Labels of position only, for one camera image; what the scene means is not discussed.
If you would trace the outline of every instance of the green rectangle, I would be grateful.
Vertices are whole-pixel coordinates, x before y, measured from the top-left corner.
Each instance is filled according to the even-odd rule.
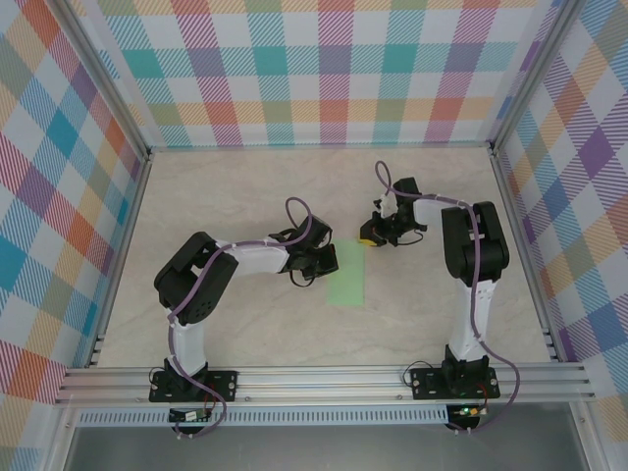
[[[327,276],[327,303],[364,305],[364,248],[357,240],[334,240],[338,270]]]

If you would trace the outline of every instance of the marble-pattern surface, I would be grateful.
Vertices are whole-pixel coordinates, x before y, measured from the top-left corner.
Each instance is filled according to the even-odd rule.
[[[196,231],[213,238],[263,237],[289,227],[284,201],[297,195],[355,238],[382,188],[374,164],[423,192],[492,200],[510,248],[497,286],[488,341],[517,362],[548,361],[532,298],[484,148],[226,150],[155,156],[99,366],[160,365],[167,323],[153,280]],[[295,217],[304,212],[295,208]],[[215,366],[439,362],[451,332],[454,280],[442,236],[427,231],[408,247],[367,247],[365,302],[326,303],[326,281],[294,287],[288,275],[231,282],[209,317],[205,350]]]

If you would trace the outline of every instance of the black bracket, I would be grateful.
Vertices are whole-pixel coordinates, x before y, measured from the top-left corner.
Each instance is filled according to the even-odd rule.
[[[223,397],[225,402],[236,400],[237,371],[200,370],[192,379]],[[164,360],[164,371],[156,371],[150,380],[149,402],[204,402],[207,392],[196,387]]]
[[[409,384],[412,387],[412,398],[415,400],[484,399],[484,391],[478,384],[484,386],[488,399],[497,399],[500,396],[497,375],[493,368],[488,369],[485,379],[460,387],[456,393],[447,384],[442,368],[413,368],[410,370]]]

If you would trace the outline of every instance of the enclosure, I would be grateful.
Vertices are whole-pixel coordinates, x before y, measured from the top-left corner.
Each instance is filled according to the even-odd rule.
[[[0,5],[2,469],[625,468],[624,0]],[[459,305],[446,232],[358,242],[377,161],[496,206],[484,340],[521,376],[491,358],[486,432],[403,384],[440,365]],[[235,400],[179,442],[171,406],[207,397],[148,400],[172,353],[155,277],[194,233],[290,228],[291,196],[339,270],[230,282],[203,349]]]

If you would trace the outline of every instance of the black mounting plate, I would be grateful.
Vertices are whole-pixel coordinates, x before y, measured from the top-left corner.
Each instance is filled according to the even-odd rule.
[[[500,396],[499,384],[494,368],[489,368],[488,379],[483,383],[487,390],[488,399],[497,399]],[[410,370],[410,386],[412,398],[418,399],[484,399],[484,392],[476,384],[463,389],[459,394],[451,392],[445,382],[441,368],[413,368]]]
[[[211,388],[223,397],[225,402],[236,400],[237,371],[205,370],[202,384]],[[199,381],[199,374],[194,379]],[[204,402],[207,392],[186,382],[186,388],[181,388],[181,377],[170,371],[156,371],[152,375],[149,402]]]

